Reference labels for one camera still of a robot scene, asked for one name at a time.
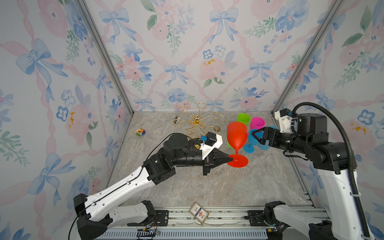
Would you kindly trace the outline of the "blue back wine glass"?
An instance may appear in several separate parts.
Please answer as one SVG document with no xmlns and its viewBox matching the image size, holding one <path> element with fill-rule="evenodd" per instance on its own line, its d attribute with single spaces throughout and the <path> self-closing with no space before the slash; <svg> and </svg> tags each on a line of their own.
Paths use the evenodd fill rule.
<svg viewBox="0 0 384 240">
<path fill-rule="evenodd" d="M 249 135 L 248 135 L 248 142 L 244 145 L 243 147 L 243 150 L 248 153 L 248 154 L 252 154 L 254 153 L 255 151 L 255 146 L 257 146 L 260 150 L 264 150 L 264 147 L 263 145 L 261 145 L 259 143 L 259 141 L 256 139 L 256 137 L 254 137 L 252 135 L 252 133 L 254 133 L 255 131 L 257 131 L 257 129 L 253 129 L 250 131 Z"/>
</svg>

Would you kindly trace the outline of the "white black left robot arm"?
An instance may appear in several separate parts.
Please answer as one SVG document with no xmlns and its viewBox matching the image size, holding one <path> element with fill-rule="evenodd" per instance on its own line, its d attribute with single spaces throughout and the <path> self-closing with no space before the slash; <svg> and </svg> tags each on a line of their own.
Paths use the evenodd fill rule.
<svg viewBox="0 0 384 240">
<path fill-rule="evenodd" d="M 200 139 L 172 133 L 126 178 L 96 194 L 74 197 L 77 215 L 74 223 L 80 238 L 94 240 L 117 226 L 147 227 L 154 224 L 157 213 L 150 201 L 125 207 L 121 204 L 174 176 L 177 167 L 202 167 L 206 176 L 211 169 L 232 162 L 230 155 L 219 150 L 222 143 L 222 136 L 211 132 Z"/>
</svg>

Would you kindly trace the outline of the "magenta wine glass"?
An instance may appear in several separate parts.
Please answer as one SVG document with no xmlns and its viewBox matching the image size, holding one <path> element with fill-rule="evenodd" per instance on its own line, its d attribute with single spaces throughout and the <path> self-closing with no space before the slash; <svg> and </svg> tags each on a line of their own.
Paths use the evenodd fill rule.
<svg viewBox="0 0 384 240">
<path fill-rule="evenodd" d="M 251 130 L 254 130 L 254 129 L 262 129 L 264 128 L 266 125 L 266 121 L 263 119 L 263 118 L 260 118 L 260 117 L 254 117 L 251 119 L 251 122 L 250 122 L 250 129 Z"/>
</svg>

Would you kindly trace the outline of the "light blue front wine glass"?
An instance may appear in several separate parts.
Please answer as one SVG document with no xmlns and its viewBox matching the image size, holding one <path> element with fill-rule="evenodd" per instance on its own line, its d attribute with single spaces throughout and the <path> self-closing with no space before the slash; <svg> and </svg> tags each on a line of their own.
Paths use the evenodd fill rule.
<svg viewBox="0 0 384 240">
<path fill-rule="evenodd" d="M 263 150 L 268 150 L 270 146 L 275 145 L 275 141 L 280 134 L 280 130 L 277 127 L 263 127 L 257 130 L 256 137 Z"/>
</svg>

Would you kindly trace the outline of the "gold wire glass rack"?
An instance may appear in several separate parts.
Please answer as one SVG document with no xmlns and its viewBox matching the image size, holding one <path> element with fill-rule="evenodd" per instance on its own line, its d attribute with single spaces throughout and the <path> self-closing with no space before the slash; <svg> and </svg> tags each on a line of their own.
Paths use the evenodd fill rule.
<svg viewBox="0 0 384 240">
<path fill-rule="evenodd" d="M 210 115 L 207 115 L 207 116 L 203 117 L 202 114 L 201 114 L 201 111 L 204 110 L 206 107 L 207 107 L 207 105 L 205 103 L 198 103 L 197 104 L 197 108 L 198 108 L 199 111 L 197 113 L 191 114 L 189 112 L 189 109 L 186 106 L 180 106 L 179 108 L 177 108 L 179 113 L 187 114 L 190 117 L 190 119 L 186 120 L 186 121 L 183 121 L 181 117 L 176 117 L 175 119 L 181 118 L 181 122 L 178 123 L 178 124 L 174 123 L 175 119 L 172 121 L 172 125 L 174 127 L 181 127 L 184 123 L 186 123 L 188 125 L 188 127 L 185 129 L 186 136 L 190 140 L 194 140 L 195 141 L 194 148 L 197 149 L 197 150 L 200 149 L 200 144 L 197 141 L 197 139 L 199 137 L 201 137 L 201 136 L 205 136 L 208 133 L 209 129 L 214 130 L 214 127 L 215 127 L 215 126 L 208 126 L 208 125 L 206 125 L 205 124 L 205 120 L 206 119 L 215 119 L 215 120 L 217 120 L 217 119 L 219 119 L 222 116 L 219 112 L 214 111 L 214 112 L 211 112 Z"/>
</svg>

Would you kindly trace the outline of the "red wine glass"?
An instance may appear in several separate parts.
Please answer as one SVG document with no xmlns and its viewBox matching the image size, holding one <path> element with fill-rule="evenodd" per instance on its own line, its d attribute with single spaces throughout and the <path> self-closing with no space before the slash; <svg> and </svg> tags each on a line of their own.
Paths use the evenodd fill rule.
<svg viewBox="0 0 384 240">
<path fill-rule="evenodd" d="M 239 150 L 246 144 L 248 139 L 247 127 L 241 122 L 230 123 L 227 127 L 227 140 L 235 149 L 235 154 L 230 155 L 233 160 L 228 164 L 234 168 L 243 168 L 248 163 L 247 157 L 239 154 Z"/>
</svg>

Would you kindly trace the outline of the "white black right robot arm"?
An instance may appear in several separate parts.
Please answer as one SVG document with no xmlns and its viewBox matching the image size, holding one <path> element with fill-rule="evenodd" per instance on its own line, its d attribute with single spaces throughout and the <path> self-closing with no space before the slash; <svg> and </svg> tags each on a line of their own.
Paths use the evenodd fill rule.
<svg viewBox="0 0 384 240">
<path fill-rule="evenodd" d="M 312 162 L 316 176 L 323 182 L 331 216 L 329 220 L 306 217 L 281 201 L 265 205 L 265 221 L 269 225 L 283 224 L 299 231 L 311 240 L 373 240 L 357 189 L 355 155 L 341 132 L 342 142 L 329 141 L 325 115 L 299 114 L 292 121 L 296 132 L 289 133 L 271 127 L 260 129 L 260 144 L 286 153 L 299 153 Z"/>
</svg>

